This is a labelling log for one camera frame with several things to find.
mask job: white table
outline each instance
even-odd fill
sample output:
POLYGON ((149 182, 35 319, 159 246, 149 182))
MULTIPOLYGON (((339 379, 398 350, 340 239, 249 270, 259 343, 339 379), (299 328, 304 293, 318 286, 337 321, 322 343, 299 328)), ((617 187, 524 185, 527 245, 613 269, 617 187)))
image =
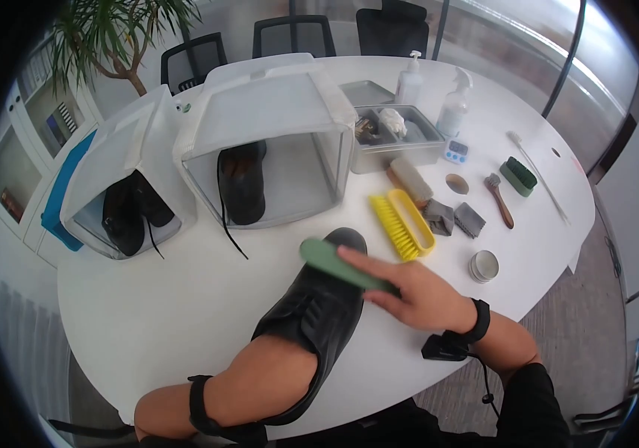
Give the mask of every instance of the white table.
MULTIPOLYGON (((392 91, 408 63, 396 57, 318 60, 337 84, 372 80, 392 91)), ((454 67, 426 60, 420 60, 420 66, 424 84, 418 107, 435 121, 444 96, 454 87, 454 67)), ((496 83, 473 76, 471 111, 460 135, 470 147, 468 164, 439 160, 419 171, 440 202, 456 207, 466 201, 487 223, 475 240, 458 228, 451 237, 438 237, 423 262, 461 294, 485 300, 497 312, 519 320, 580 251, 593 226, 593 195, 571 149, 538 112, 496 83), (501 192, 516 227, 504 226, 482 182, 489 173, 498 173, 509 156, 527 165, 504 135, 507 130, 521 135, 571 225, 559 218, 541 184, 525 199, 504 180, 501 192), (449 190, 444 181, 449 173, 467 180, 467 196, 449 190), (493 251, 501 264, 499 276, 489 284, 477 284, 468 276, 468 261, 480 249, 493 251)), ((192 100, 201 88, 185 91, 183 100, 192 100)), ((58 269, 61 316, 76 360, 93 386, 131 423, 143 394, 182 383, 190 375, 216 374, 230 363, 298 273, 303 239, 353 227, 366 238, 370 255, 398 261, 367 201, 369 194, 390 188, 384 173, 350 174, 344 201, 330 211, 279 227, 233 231, 249 261, 202 203, 197 224, 160 246, 165 260, 149 250, 117 262, 83 247, 61 260, 58 269)), ((365 305, 352 339, 312 406, 292 424, 268 427, 268 437, 303 435, 365 417, 464 364, 423 360, 420 348, 427 336, 365 305)))

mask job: carpet floor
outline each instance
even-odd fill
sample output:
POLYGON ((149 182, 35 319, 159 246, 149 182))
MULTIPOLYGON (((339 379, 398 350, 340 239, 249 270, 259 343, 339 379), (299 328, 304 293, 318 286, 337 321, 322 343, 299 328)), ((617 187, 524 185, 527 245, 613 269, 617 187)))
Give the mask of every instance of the carpet floor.
MULTIPOLYGON (((537 342, 572 430, 572 416, 620 403, 628 383, 626 317, 605 236, 597 211, 576 272, 566 270, 521 319, 537 342)), ((489 386, 498 407, 504 394, 493 372, 489 372, 489 386)), ((495 435, 496 415, 481 402, 485 394, 481 364, 473 360, 414 400, 437 416, 444 431, 495 435)))

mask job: bookshelf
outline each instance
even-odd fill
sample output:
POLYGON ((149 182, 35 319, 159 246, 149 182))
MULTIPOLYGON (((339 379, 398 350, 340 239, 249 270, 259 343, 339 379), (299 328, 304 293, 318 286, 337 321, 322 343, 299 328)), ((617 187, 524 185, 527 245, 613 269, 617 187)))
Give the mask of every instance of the bookshelf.
POLYGON ((53 238, 40 218, 52 180, 102 121, 85 84, 69 79, 68 90, 54 92, 51 44, 45 37, 29 53, 0 111, 0 219, 41 257, 43 241, 53 238))

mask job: blue container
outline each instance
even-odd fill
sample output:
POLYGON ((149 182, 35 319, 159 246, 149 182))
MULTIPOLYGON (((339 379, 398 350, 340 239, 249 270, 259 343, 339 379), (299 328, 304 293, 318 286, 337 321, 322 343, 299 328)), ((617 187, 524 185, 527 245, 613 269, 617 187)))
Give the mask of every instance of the blue container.
POLYGON ((56 177, 56 182, 51 189, 49 200, 46 202, 46 209, 44 209, 44 212, 41 214, 41 226, 50 231, 56 238, 60 239, 63 244, 73 252, 80 249, 83 243, 68 233, 66 228, 63 227, 63 224, 61 224, 61 205, 63 204, 63 198, 66 195, 66 188, 68 188, 71 175, 73 175, 83 155, 88 152, 95 133, 96 131, 91 132, 88 137, 83 139, 81 143, 78 143, 76 147, 68 153, 68 157, 66 157, 66 160, 61 166, 58 176, 56 177))

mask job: metal tin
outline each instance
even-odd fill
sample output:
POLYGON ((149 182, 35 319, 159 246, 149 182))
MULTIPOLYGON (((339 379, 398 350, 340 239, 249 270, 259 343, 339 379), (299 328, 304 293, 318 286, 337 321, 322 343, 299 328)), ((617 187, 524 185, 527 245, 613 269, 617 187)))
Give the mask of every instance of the metal tin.
POLYGON ((389 163, 398 157, 406 157, 414 166, 432 165, 437 162, 444 137, 433 124, 427 120, 419 109, 411 105, 371 105, 355 107, 360 117, 368 117, 378 123, 381 141, 376 145, 362 145, 355 139, 355 149, 352 155, 352 173, 367 174, 386 171, 389 163), (379 122, 379 112, 386 107, 396 109, 407 121, 412 122, 421 132, 426 141, 404 141, 391 132, 383 123, 379 122))
POLYGON ((342 92, 353 106, 394 103, 394 94, 369 80, 340 85, 342 92))
POLYGON ((499 274, 499 260, 488 250, 480 250, 468 263, 468 273, 479 283, 488 283, 499 274))

